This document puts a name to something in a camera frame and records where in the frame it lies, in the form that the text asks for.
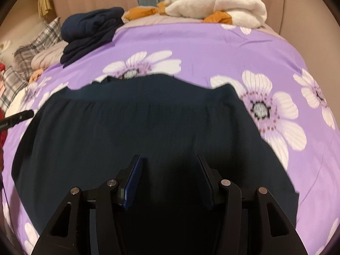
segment red fabric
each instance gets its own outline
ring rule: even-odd
[[[0,120],[2,120],[3,118],[5,118],[5,114],[4,112],[0,109]],[[3,131],[0,134],[0,146],[3,147],[3,145],[5,144],[5,140],[7,137],[7,131]]]

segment white plush toy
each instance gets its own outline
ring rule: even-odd
[[[216,11],[232,17],[232,24],[247,28],[261,27],[267,10],[261,0],[165,0],[165,12],[174,17],[204,19]]]

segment white fabric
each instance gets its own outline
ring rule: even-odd
[[[204,19],[216,11],[225,11],[232,17],[232,24],[261,27],[267,19],[267,10],[261,0],[165,0],[165,12],[174,17]]]
[[[25,87],[15,96],[13,102],[10,104],[10,107],[6,110],[6,118],[20,112],[21,105],[27,94],[27,89],[28,88]]]

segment purple fabric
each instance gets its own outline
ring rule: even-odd
[[[167,73],[202,87],[235,87],[300,193],[296,230],[308,253],[319,254],[339,223],[339,130],[300,54],[282,39],[219,24],[121,30],[111,43],[71,66],[47,69],[30,87],[22,109],[37,110],[66,86],[79,89],[106,75],[151,73]],[[27,125],[21,123],[8,133],[3,177],[14,232],[29,253],[36,234],[11,178],[13,157]]]

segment stack of folded clothes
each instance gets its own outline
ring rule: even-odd
[[[62,38],[68,42],[60,59],[64,68],[111,42],[116,30],[124,24],[123,14],[123,8],[115,7],[68,17],[61,28]]]

